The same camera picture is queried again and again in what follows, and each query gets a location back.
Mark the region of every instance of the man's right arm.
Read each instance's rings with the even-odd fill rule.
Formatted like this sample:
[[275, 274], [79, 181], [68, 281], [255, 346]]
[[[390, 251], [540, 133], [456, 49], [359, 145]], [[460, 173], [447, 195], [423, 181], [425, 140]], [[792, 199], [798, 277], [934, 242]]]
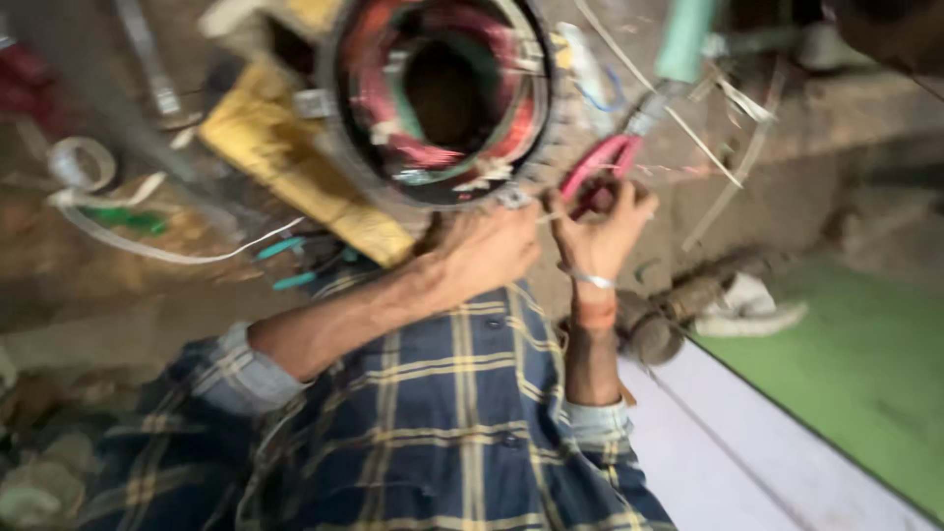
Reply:
[[540, 252], [537, 215], [537, 206], [459, 214], [431, 252], [374, 283], [185, 346], [147, 385], [137, 415], [96, 448], [101, 469], [81, 528], [210, 528], [215, 519], [227, 527], [254, 419], [360, 345], [523, 276]]
[[375, 283], [257, 322], [249, 344], [298, 380], [361, 345], [522, 276], [537, 259], [539, 205], [459, 214], [430, 252]]

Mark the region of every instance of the wrist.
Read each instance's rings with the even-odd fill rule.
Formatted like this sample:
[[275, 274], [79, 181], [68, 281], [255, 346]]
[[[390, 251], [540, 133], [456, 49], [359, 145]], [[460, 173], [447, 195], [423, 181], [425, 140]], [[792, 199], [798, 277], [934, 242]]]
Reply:
[[440, 253], [430, 252], [410, 260], [403, 266], [402, 274], [412, 279], [413, 290], [423, 295], [422, 306], [428, 312], [444, 312], [465, 301], [455, 282], [453, 268]]
[[573, 279], [571, 282], [574, 304], [600, 303], [616, 300], [615, 288], [598, 287]]
[[571, 321], [589, 334], [608, 334], [616, 323], [616, 291], [574, 282]]

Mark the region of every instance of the blue wire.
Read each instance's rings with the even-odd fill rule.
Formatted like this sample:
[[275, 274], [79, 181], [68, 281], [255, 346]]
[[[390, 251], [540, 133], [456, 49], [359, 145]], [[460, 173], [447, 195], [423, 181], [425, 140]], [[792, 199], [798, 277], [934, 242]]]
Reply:
[[623, 108], [623, 104], [626, 103], [626, 95], [623, 94], [623, 85], [620, 83], [616, 72], [614, 72], [609, 66], [606, 67], [606, 76], [610, 79], [610, 83], [613, 84], [613, 92], [616, 94], [616, 98], [614, 98], [613, 103], [611, 103], [609, 106], [600, 105], [592, 95], [583, 89], [580, 83], [577, 83], [577, 90], [580, 91], [581, 94], [583, 94], [583, 97], [585, 97], [586, 100], [590, 102], [590, 105], [593, 105], [597, 109], [600, 109], [603, 112], [619, 111]]

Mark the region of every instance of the rolled sleeve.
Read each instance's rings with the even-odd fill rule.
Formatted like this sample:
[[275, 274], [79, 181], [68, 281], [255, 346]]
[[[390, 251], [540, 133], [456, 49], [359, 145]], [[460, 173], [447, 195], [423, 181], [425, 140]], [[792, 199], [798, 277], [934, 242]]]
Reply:
[[567, 402], [564, 410], [581, 452], [600, 465], [630, 458], [630, 408], [626, 402], [588, 406]]
[[206, 353], [193, 395], [228, 413], [257, 416], [279, 410], [305, 385], [246, 340], [248, 323], [234, 324]]

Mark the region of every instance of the shirt button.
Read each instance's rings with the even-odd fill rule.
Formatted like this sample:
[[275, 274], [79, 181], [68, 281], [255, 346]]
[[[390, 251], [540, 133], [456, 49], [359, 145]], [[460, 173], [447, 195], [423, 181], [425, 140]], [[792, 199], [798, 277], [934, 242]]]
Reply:
[[513, 435], [507, 435], [504, 439], [501, 440], [501, 444], [513, 450], [517, 450], [524, 446], [524, 441], [521, 440], [521, 437], [515, 437]]

